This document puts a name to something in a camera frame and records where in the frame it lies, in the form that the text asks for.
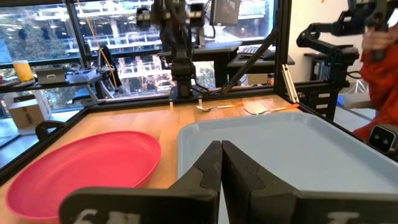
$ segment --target white wall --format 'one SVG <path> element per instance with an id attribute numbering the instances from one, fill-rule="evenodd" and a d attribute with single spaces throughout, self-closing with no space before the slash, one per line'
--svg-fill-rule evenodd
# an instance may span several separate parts
<path id="1" fill-rule="evenodd" d="M 303 55 L 307 52 L 316 52 L 312 49 L 298 48 L 296 39 L 299 34 L 313 22 L 335 22 L 340 13 L 347 10 L 347 0 L 293 0 L 292 17 L 290 23 L 289 55 L 295 60 L 296 65 L 290 67 L 292 78 L 295 82 L 308 81 L 310 79 L 310 60 Z M 361 35 L 349 37 L 333 37 L 330 34 L 322 34 L 320 40 L 343 45 L 354 44 L 361 52 Z M 359 59 L 349 70 L 359 70 Z"/>

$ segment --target light blue tray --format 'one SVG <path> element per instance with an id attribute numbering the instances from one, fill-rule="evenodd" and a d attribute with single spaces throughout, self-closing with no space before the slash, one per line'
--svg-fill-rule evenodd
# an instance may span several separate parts
<path id="1" fill-rule="evenodd" d="M 178 137 L 178 177 L 212 141 L 229 140 L 296 189 L 398 194 L 398 164 L 326 121 L 275 113 L 190 124 Z M 223 194 L 220 222 L 227 223 Z"/>

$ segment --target yellow cup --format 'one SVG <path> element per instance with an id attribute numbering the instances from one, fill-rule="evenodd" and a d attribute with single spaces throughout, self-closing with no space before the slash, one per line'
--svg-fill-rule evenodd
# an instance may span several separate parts
<path id="1" fill-rule="evenodd" d="M 26 60 L 15 61 L 12 64 L 14 64 L 15 71 L 17 72 L 18 78 L 21 82 L 34 79 L 32 69 L 30 69 L 29 63 Z"/>

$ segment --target pink frisbee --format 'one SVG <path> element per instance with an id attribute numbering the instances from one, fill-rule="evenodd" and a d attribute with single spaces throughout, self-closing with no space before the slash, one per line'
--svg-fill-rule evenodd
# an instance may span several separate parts
<path id="1" fill-rule="evenodd" d="M 6 204 L 17 216 L 55 221 L 62 200 L 83 187 L 141 187 L 160 161 L 160 144 L 133 131 L 72 142 L 37 160 L 11 184 Z"/>

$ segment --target cardboard box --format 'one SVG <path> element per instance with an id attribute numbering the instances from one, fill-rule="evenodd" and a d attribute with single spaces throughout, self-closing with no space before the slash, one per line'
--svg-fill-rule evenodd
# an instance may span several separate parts
<path id="1" fill-rule="evenodd" d="M 4 101 L 17 128 L 36 126 L 51 116 L 49 102 L 41 91 L 27 96 L 8 93 L 4 96 Z"/>
<path id="2" fill-rule="evenodd" d="M 248 85 L 267 84 L 268 74 L 249 74 Z"/>

